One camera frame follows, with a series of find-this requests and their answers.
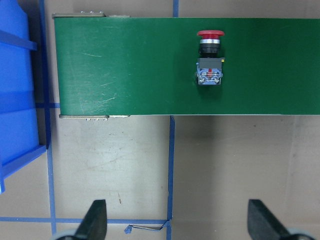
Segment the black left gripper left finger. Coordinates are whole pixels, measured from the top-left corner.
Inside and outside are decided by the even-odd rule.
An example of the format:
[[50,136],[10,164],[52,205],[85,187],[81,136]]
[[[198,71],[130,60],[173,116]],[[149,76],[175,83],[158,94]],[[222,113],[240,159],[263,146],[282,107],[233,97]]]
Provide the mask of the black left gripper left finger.
[[104,240],[107,235],[107,205],[105,199],[94,200],[77,228],[76,240]]

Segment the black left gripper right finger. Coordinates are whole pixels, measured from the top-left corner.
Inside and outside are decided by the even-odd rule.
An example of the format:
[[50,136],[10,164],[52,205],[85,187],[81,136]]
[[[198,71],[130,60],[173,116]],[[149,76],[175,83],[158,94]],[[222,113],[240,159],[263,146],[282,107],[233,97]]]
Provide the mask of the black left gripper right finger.
[[252,240],[284,240],[291,236],[260,199],[248,201],[247,231]]

